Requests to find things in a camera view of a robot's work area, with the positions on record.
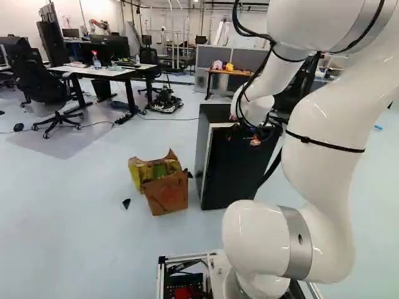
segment power strip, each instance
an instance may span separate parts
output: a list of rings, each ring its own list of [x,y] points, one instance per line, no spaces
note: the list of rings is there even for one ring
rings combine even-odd
[[[131,113],[125,113],[122,117],[118,118],[117,120],[115,120],[115,123],[117,125],[122,125],[124,124],[126,121],[128,121],[129,119],[133,118],[133,114]]]

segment black clip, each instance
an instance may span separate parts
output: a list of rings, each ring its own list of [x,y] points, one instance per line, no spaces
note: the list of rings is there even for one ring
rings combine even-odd
[[[306,136],[301,136],[300,137],[300,141],[303,143],[310,143],[311,139],[309,137]]]

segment black cabinet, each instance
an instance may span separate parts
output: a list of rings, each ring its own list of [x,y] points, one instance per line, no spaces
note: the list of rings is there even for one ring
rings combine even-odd
[[[232,128],[229,103],[202,103],[199,108],[195,177],[203,210],[222,209],[248,198],[266,171],[281,130],[265,130],[259,146],[254,133]]]

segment gray partition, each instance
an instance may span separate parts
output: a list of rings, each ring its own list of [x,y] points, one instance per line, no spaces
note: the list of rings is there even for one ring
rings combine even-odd
[[[231,48],[197,45],[196,67],[211,67],[215,60],[230,61]]]
[[[255,72],[266,58],[267,52],[265,50],[234,49],[231,63],[236,70]]]
[[[215,60],[231,62],[234,69],[255,71],[266,57],[266,50],[257,49],[232,49],[217,45],[197,45],[195,87],[196,92],[206,92],[208,73]],[[211,84],[212,93],[215,95],[233,95],[234,92],[249,77],[217,74],[213,76]]]

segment black strap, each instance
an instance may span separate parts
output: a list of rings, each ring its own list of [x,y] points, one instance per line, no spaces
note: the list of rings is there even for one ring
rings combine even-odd
[[[375,14],[373,16],[373,19],[370,21],[369,25],[367,26],[366,30],[364,30],[363,34],[357,39],[351,42],[348,47],[346,47],[344,50],[338,51],[338,52],[331,52],[333,54],[338,54],[342,53],[345,51],[350,50],[351,48],[355,47],[365,36],[368,34],[370,30],[372,30],[372,27],[374,26],[375,22],[377,21],[378,17],[381,14],[382,7],[384,6],[385,0],[380,0],[380,4],[378,5],[377,10],[375,11]]]
[[[276,55],[278,58],[280,58],[281,60],[284,60],[284,61],[286,61],[286,62],[302,62],[302,61],[305,61],[305,60],[307,59],[307,57],[306,57],[306,58],[300,59],[300,60],[291,60],[291,59],[288,59],[288,58],[284,58],[283,56],[280,56],[279,54],[276,53],[276,51],[275,51],[274,49],[272,50],[272,52],[273,52],[274,55]]]
[[[346,148],[344,146],[339,146],[339,145],[331,145],[330,143],[325,143],[325,142],[313,140],[306,136],[297,135],[288,130],[286,130],[286,133],[294,138],[301,140],[301,142],[303,142],[303,143],[313,143],[314,145],[324,146],[325,148],[332,148],[333,150],[347,151],[349,153],[364,153],[366,150],[366,149]]]
[[[255,191],[247,197],[248,199],[254,199],[255,198],[257,190],[263,185],[264,182],[266,182],[271,177],[273,172],[277,169],[277,167],[278,167],[278,165],[280,164],[280,161],[281,161],[281,151],[282,151],[282,149],[280,149],[279,153],[274,158],[273,163],[270,165],[269,169],[263,175],[262,179],[256,184]]]

